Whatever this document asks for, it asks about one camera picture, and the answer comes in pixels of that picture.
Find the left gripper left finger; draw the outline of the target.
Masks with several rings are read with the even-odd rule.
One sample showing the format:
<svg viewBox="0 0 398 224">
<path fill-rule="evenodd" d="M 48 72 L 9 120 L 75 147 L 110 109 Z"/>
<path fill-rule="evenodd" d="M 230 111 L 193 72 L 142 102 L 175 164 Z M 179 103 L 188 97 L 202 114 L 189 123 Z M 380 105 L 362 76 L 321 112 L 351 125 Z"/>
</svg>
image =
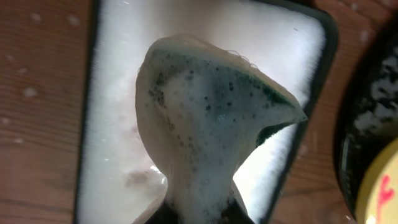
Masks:
<svg viewBox="0 0 398 224">
<path fill-rule="evenodd" d="M 132 224 L 178 224 L 179 215 L 159 197 L 154 200 Z"/>
</svg>

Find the yellow plate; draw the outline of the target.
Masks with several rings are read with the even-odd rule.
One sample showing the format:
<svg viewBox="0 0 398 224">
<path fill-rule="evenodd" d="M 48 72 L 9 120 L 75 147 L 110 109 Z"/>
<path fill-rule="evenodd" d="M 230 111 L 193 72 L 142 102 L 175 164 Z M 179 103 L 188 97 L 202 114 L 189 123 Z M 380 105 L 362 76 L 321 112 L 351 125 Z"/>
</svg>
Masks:
<svg viewBox="0 0 398 224">
<path fill-rule="evenodd" d="M 365 172 L 356 201 L 358 224 L 397 224 L 397 140 Z"/>
</svg>

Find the green yellow sponge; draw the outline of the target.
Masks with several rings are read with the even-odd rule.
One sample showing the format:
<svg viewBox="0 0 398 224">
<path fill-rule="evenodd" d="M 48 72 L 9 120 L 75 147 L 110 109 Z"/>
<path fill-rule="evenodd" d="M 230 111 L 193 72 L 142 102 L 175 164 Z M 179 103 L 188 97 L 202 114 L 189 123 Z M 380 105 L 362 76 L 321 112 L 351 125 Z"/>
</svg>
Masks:
<svg viewBox="0 0 398 224">
<path fill-rule="evenodd" d="M 137 127 L 180 223 L 221 223 L 233 175 L 266 139 L 306 120 L 242 56 L 187 35 L 156 40 L 136 80 Z"/>
</svg>

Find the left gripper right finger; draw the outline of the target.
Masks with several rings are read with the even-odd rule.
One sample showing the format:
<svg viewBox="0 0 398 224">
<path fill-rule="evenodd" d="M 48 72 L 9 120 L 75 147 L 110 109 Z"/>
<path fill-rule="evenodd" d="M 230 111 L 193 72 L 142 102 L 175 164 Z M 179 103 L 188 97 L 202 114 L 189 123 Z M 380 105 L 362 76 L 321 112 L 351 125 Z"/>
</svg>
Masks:
<svg viewBox="0 0 398 224">
<path fill-rule="evenodd" d="M 233 197 L 228 202 L 228 207 L 222 212 L 222 224 L 254 224 L 235 182 L 232 182 L 231 189 Z"/>
</svg>

